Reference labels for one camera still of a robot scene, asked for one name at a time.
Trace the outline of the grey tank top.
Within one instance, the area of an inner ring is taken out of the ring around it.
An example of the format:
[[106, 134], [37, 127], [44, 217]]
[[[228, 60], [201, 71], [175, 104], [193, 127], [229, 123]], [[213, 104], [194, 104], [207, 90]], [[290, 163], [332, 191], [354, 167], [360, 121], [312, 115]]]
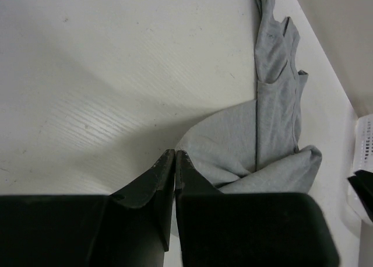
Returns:
[[256, 99], [197, 123], [176, 148], [224, 194], [307, 193], [322, 154], [312, 145], [298, 147], [308, 79], [295, 66], [300, 35], [290, 17], [274, 18], [275, 0], [255, 2], [261, 17], [254, 48]]

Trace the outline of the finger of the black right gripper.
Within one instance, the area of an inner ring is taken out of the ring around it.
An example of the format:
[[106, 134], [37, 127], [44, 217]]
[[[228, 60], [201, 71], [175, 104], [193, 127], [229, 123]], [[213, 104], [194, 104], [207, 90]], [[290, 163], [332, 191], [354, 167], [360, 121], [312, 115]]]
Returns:
[[356, 171], [348, 179], [351, 191], [348, 204], [365, 223], [372, 223], [372, 172]]

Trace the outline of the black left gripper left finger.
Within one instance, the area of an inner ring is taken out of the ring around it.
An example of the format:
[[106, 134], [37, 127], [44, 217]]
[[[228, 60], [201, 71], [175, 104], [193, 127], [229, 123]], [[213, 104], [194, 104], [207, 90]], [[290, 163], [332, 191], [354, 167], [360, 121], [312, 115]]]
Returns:
[[111, 195], [4, 195], [2, 266], [162, 266], [174, 151]]

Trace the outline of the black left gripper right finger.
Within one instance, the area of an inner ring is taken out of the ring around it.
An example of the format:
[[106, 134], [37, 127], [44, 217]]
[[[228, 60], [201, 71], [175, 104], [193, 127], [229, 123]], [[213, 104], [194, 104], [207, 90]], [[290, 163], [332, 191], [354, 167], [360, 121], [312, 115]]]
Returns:
[[338, 266], [318, 204], [307, 194], [224, 194], [193, 166], [175, 164], [177, 225], [184, 266]]

